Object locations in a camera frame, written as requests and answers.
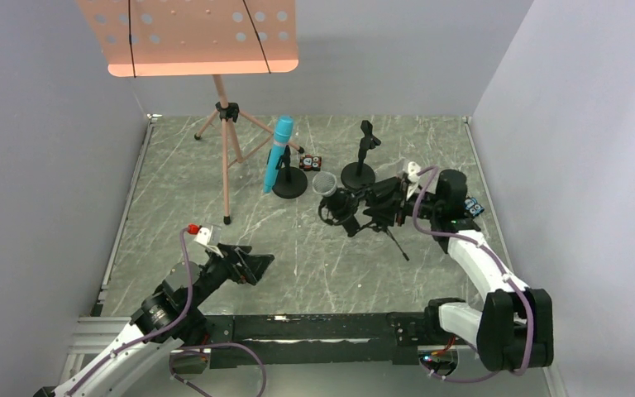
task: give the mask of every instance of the white wall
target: white wall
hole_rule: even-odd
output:
[[[297,0],[298,68],[227,76],[227,90],[256,114],[470,115],[530,4]],[[217,101],[208,76],[133,85],[147,112],[203,115]]]
[[[571,396],[635,396],[635,1],[536,0],[474,113]]]
[[[0,396],[59,380],[146,119],[71,1],[0,1]]]

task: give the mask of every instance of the marble floor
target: marble floor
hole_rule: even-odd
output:
[[[276,117],[259,119],[270,126],[276,121]],[[402,158],[422,166],[458,169],[468,176],[469,194],[489,208],[460,117],[294,119],[294,140],[307,153],[322,156],[323,170],[339,175],[344,165],[356,160],[360,122],[368,119],[383,142],[366,160],[378,179],[394,175],[394,166]],[[181,261],[178,234],[182,227],[191,222],[222,225],[222,140],[214,128],[201,141],[194,140],[193,134],[204,120],[162,117],[156,123],[118,247],[103,315],[132,314]],[[245,152],[266,137],[242,119],[236,130]],[[367,230],[348,238],[341,227],[322,223],[317,215],[320,198],[311,189],[293,200],[262,194],[268,151],[267,145],[230,169],[232,224],[222,226],[221,241],[251,245],[254,253],[271,253],[276,259],[255,287],[226,282],[201,305],[204,313],[421,311],[429,299],[442,297],[461,297],[480,305],[464,271],[411,222],[392,228],[411,258],[406,261],[383,233]],[[308,182],[314,174],[308,173]],[[363,215],[358,218],[366,220]],[[502,257],[492,213],[485,211],[477,222]],[[207,259],[202,247],[193,242],[189,253],[197,263]]]

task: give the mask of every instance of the red object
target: red object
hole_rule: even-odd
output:
[[[199,225],[194,225],[193,223],[189,224],[189,234],[198,234],[201,231],[201,227]]]

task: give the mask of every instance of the music stand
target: music stand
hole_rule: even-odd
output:
[[[77,0],[91,26],[108,72],[117,77],[211,74],[219,102],[201,130],[221,119],[225,224],[230,224],[228,170],[271,140],[274,132],[227,100],[221,74],[284,73],[298,66],[295,0]],[[242,153],[234,123],[242,116],[269,136]],[[235,160],[228,161],[227,140]],[[299,145],[290,142],[303,153]]]

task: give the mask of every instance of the microphone stand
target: microphone stand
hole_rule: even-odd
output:
[[[340,175],[341,183],[351,190],[365,188],[376,181],[376,173],[364,164],[364,160],[366,160],[366,152],[375,149],[381,141],[374,136],[374,126],[368,120],[361,121],[361,130],[364,132],[364,137],[359,141],[358,161],[347,164]]]
[[[284,154],[276,165],[279,173],[272,191],[282,199],[296,199],[308,189],[308,177],[300,169],[291,166],[291,148],[286,145]]]

